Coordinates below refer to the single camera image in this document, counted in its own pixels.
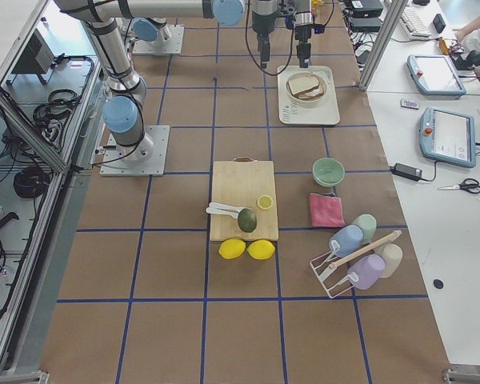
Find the avocado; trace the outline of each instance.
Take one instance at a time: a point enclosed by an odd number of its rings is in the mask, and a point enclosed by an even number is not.
[[[256,229],[257,225],[256,215],[249,208],[244,208],[238,213],[238,226],[242,231],[250,233]]]

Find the wooden stick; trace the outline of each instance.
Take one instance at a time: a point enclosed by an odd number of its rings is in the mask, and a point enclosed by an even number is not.
[[[357,256],[360,256],[364,254],[365,252],[372,250],[373,248],[377,248],[378,246],[381,246],[383,244],[386,244],[387,242],[392,242],[396,240],[402,232],[400,230],[394,230],[387,236],[384,236],[383,238],[380,238],[379,240],[372,242],[371,244],[368,244],[367,246],[364,246],[360,250],[356,250],[355,252],[352,252],[351,254],[348,254],[344,258],[340,259],[337,262],[332,262],[331,264],[328,265],[327,268],[331,268],[332,270],[335,270],[339,266],[345,264],[346,262],[349,262],[350,260],[355,259]]]

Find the bread slice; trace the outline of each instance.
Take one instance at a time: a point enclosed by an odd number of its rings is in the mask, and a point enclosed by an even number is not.
[[[298,97],[300,94],[317,90],[320,87],[320,81],[313,75],[301,76],[288,80],[288,87],[291,94]]]

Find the white desk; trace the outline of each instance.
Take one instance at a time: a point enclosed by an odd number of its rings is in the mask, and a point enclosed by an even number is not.
[[[416,9],[425,25],[430,25],[436,14],[442,14],[446,20],[446,16],[436,1],[430,2],[428,6],[412,5],[412,7]],[[446,25],[446,28],[440,35],[436,34],[433,38],[438,36],[455,38],[454,32],[448,25]],[[395,40],[409,40],[401,26],[397,26],[392,39],[394,40],[387,45],[380,64],[368,86],[368,91],[419,94],[418,88],[410,77],[410,72],[406,65],[407,58],[410,54],[441,54],[438,42],[434,40],[397,42]],[[480,94],[480,82],[478,80],[463,78],[462,82],[468,94]]]
[[[0,82],[34,31],[48,0],[0,0]]]
[[[433,162],[421,156],[418,144],[418,122],[427,106],[474,116],[480,142],[480,96],[434,102],[415,95],[420,110],[401,108],[399,100],[405,96],[368,93],[389,164],[422,168],[424,178],[433,177]],[[473,169],[438,164],[432,183],[399,177],[394,183],[448,359],[480,366],[480,195],[437,190],[466,177],[480,181],[480,156]],[[436,278],[444,282],[442,290],[434,288]]]

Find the pink cloth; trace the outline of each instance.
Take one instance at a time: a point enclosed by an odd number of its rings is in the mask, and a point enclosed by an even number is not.
[[[313,226],[345,226],[340,198],[310,194],[311,224]]]

